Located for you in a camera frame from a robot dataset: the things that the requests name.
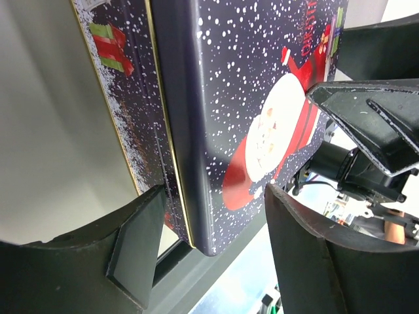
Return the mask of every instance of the gold trim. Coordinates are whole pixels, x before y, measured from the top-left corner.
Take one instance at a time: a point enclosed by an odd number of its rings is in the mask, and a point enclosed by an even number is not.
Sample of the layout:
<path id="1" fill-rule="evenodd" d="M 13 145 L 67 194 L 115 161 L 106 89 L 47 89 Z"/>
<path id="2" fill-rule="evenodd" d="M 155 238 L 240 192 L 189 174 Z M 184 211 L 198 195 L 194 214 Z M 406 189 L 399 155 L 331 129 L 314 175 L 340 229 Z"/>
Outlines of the gold trim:
<path id="1" fill-rule="evenodd" d="M 134 175 L 134 173 L 132 172 L 132 168 L 130 167 L 130 161 L 128 160 L 128 155 L 127 155 L 127 153 L 126 153 L 126 151 L 125 151 L 124 144 L 122 143 L 121 136 L 120 136 L 120 134 L 119 134 L 119 132 L 118 132 L 118 128 L 117 128 L 117 125 L 116 125 L 116 123 L 115 123 L 115 119 L 113 118 L 113 115 L 112 115 L 112 112 L 111 112 L 111 106 L 110 106 L 110 104 L 109 104 L 109 102 L 108 102 L 108 100 L 107 100 L 107 97 L 106 97 L 105 88 L 103 87 L 103 84 L 102 84 L 102 82 L 101 82 L 101 80 L 100 80 L 100 78 L 99 78 L 99 71 L 98 71 L 98 68 L 96 67 L 96 64 L 94 63 L 93 56 L 92 56 L 92 53 L 90 52 L 90 47 L 89 47 L 89 44 L 88 44 L 88 41 L 87 41 L 86 35 L 85 35 L 85 34 L 84 34 L 84 32 L 83 32 L 83 27 L 82 27 L 82 25 L 81 25 L 81 23 L 80 23 L 80 20 L 79 20 L 79 13 L 77 12 L 77 9 L 76 9 L 76 7 L 75 7 L 74 1 L 73 1 L 73 0 L 69 0 L 69 1 L 70 1 L 70 3 L 71 3 L 71 7 L 73 8 L 73 12 L 74 12 L 74 14 L 75 14 L 75 17 L 76 17 L 77 23 L 78 23 L 78 25 L 79 25 L 79 30 L 80 30 L 80 32 L 81 32 L 81 35 L 82 35 L 83 39 L 84 39 L 84 43 L 86 44 L 87 51 L 88 51 L 88 55 L 90 56 L 90 61 L 92 62 L 93 68 L 94 68 L 94 70 L 95 70 L 95 72 L 96 72 L 96 78 L 97 78 L 97 80 L 98 80 L 98 82 L 99 82 L 100 88 L 102 89 L 102 94 L 103 94 L 103 98 L 105 99 L 105 102 L 106 102 L 106 105 L 107 105 L 107 109 L 108 109 L 107 111 L 108 111 L 108 114 L 109 114 L 109 116 L 111 117 L 111 120 L 112 120 L 112 123 L 113 123 L 113 128 L 114 128 L 115 133 L 116 133 L 116 135 L 117 135 L 117 137 L 118 137 L 118 141 L 119 141 L 119 144 L 120 144 L 119 146 L 120 146 L 120 148 L 121 148 L 121 151 L 122 151 L 123 155 L 125 156 L 125 163 L 126 163 L 126 167 L 128 168 L 128 171 L 129 171 L 129 172 L 130 172 L 130 174 L 131 174 L 131 180 L 132 180 L 132 182 L 133 182 L 133 184 L 134 184 L 134 187 L 135 187 L 135 189 L 136 189 L 137 195 L 138 195 L 138 196 L 140 196 L 140 195 L 142 195 L 142 193 L 143 193 L 143 192 L 139 189 L 139 187 L 138 187 L 138 185 L 137 185 L 137 181 L 136 181 L 136 179 L 135 179 L 135 175 Z"/>
<path id="2" fill-rule="evenodd" d="M 186 226 L 186 231 L 187 231 L 187 235 L 188 235 L 188 239 L 189 239 L 189 245 L 193 248 L 196 248 L 194 246 L 194 242 L 193 242 L 193 239 L 192 239 L 192 236 L 191 236 L 191 229 L 190 229 L 190 226 L 189 226 L 189 221 L 187 219 L 185 199 L 184 199 L 183 192 L 182 192 L 181 176 L 179 174 L 179 169 L 177 167 L 175 147 L 174 147 L 174 144 L 173 144 L 173 137 L 172 137 L 172 132 L 171 132 L 171 129 L 170 129 L 169 112 L 168 112 L 167 105 L 166 105 L 166 98 L 164 97 L 164 92 L 163 92 L 162 72 L 160 70 L 160 62 L 159 62 L 159 58 L 158 58 L 158 54 L 157 54 L 157 39 L 156 39 L 156 33 L 155 33 L 155 28 L 154 28 L 154 23 L 153 23 L 153 13 L 152 13 L 152 10 L 151 10 L 151 2 L 150 1 L 151 0 L 145 0 L 145 10 L 147 11 L 147 22 L 149 24 L 151 45 L 153 47 L 153 56 L 154 56 L 155 64 L 156 64 L 158 91 L 160 92 L 160 100 L 162 102 L 162 107 L 163 107 L 164 125 L 166 127 L 166 132 L 167 132 L 167 135 L 168 135 L 170 154 L 172 155 L 173 168 L 175 170 L 177 189 L 179 191 L 179 198 L 181 200 L 182 212 L 183 212 L 183 217 L 185 219 L 185 226 Z"/>

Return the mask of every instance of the green and red gift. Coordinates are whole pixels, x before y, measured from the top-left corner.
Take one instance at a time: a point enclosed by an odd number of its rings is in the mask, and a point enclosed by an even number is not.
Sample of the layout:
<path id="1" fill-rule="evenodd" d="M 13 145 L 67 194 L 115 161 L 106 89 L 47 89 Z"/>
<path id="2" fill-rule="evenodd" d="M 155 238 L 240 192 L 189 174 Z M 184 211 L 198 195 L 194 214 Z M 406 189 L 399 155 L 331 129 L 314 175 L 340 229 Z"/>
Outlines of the green and red gift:
<path id="1" fill-rule="evenodd" d="M 124 53 L 125 34 L 111 24 L 91 23 L 89 28 L 98 49 L 101 63 L 130 76 L 134 71 L 134 66 Z"/>

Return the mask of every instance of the christmas gift box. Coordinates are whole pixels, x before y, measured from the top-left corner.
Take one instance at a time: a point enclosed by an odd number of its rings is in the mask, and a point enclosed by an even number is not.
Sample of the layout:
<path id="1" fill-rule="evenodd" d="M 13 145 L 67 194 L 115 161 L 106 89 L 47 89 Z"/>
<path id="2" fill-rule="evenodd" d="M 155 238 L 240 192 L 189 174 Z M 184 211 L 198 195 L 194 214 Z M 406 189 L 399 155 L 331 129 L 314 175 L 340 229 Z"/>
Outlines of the christmas gift box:
<path id="1" fill-rule="evenodd" d="M 72 0 L 138 194 L 222 252 L 320 146 L 347 0 Z"/>

